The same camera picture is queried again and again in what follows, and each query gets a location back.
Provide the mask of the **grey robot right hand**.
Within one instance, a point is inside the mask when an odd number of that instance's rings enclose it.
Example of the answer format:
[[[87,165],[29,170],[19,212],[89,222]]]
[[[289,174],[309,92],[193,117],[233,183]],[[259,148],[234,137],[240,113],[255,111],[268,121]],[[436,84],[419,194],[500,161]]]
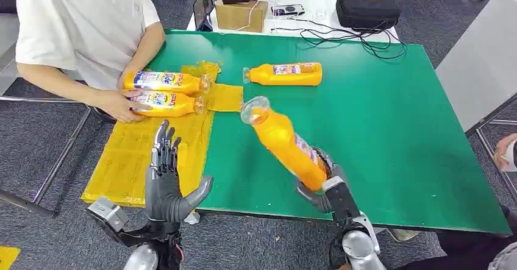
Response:
[[[324,163],[324,168],[330,173],[329,179],[323,183],[323,193],[318,194],[297,181],[297,192],[311,205],[323,213],[344,213],[348,189],[343,168],[334,162],[332,157],[320,148],[313,147]]]

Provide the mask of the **controller person's right hand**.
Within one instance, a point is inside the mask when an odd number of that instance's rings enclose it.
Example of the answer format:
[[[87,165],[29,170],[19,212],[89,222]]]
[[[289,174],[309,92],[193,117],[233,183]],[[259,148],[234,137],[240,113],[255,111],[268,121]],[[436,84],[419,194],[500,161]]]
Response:
[[[498,142],[493,159],[501,172],[516,172],[516,133]]]

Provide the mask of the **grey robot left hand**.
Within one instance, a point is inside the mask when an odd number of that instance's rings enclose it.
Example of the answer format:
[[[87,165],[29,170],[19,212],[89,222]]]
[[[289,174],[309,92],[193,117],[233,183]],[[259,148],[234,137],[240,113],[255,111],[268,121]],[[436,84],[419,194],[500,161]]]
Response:
[[[158,126],[151,148],[151,162],[146,171],[145,207],[150,220],[183,221],[211,192],[213,177],[201,178],[198,187],[183,196],[179,186],[178,150],[181,137],[174,138],[175,128],[163,120]]]

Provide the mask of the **seated person's left hand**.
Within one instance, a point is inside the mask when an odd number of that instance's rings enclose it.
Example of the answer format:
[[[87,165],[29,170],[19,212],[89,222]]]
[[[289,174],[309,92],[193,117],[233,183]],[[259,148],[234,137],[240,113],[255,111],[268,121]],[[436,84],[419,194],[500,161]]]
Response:
[[[139,72],[138,69],[125,69],[119,79],[117,87],[119,90],[134,90],[135,75]]]

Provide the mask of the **seated person's right hand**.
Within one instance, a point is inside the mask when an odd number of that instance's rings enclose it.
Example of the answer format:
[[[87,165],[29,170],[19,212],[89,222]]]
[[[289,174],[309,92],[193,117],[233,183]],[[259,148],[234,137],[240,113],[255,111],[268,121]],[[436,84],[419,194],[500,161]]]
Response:
[[[142,115],[134,113],[134,110],[150,110],[151,107],[140,102],[132,101],[141,94],[137,90],[101,90],[91,103],[92,106],[100,108],[117,121],[132,123],[141,121]]]

